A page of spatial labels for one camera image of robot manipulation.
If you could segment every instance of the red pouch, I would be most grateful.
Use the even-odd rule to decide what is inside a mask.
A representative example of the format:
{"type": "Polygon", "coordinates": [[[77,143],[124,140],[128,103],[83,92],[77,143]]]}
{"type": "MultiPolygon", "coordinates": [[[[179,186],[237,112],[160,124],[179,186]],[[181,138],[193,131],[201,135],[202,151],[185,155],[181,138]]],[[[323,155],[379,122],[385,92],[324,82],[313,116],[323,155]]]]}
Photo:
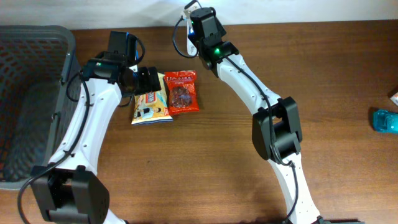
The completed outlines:
{"type": "Polygon", "coordinates": [[[170,91],[170,115],[199,111],[194,83],[196,71],[166,72],[164,79],[170,91]]]}

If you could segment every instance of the white wall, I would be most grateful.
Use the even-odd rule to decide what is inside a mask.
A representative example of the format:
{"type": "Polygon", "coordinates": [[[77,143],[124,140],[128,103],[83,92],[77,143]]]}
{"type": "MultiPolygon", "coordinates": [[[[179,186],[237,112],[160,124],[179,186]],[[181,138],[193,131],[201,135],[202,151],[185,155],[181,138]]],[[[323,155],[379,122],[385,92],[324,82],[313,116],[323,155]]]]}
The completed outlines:
{"type": "MultiPolygon", "coordinates": [[[[190,0],[0,0],[0,25],[173,26],[190,0]]],[[[223,24],[398,19],[398,0],[201,0],[223,24]]]]}

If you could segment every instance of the wooden table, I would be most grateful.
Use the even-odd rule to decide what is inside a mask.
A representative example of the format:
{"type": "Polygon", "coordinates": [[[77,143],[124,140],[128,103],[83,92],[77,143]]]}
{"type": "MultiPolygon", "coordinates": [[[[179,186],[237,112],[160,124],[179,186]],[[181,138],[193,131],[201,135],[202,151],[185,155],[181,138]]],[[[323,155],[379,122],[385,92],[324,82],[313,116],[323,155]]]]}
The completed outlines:
{"type": "MultiPolygon", "coordinates": [[[[285,216],[270,165],[251,142],[251,115],[199,59],[174,51],[171,27],[117,29],[146,46],[142,66],[198,72],[201,111],[174,122],[132,126],[132,108],[109,124],[98,177],[111,209],[131,223],[238,223],[285,216]]],[[[398,111],[398,21],[226,26],[251,70],[298,103],[302,162],[313,201],[326,219],[398,223],[398,136],[371,126],[375,108],[398,111]]],[[[76,30],[81,65],[105,50],[109,29],[76,30]]],[[[185,40],[180,29],[178,44],[185,40]]],[[[0,192],[0,223],[20,223],[17,192],[0,192]]],[[[43,223],[29,189],[24,209],[43,223]]]]}

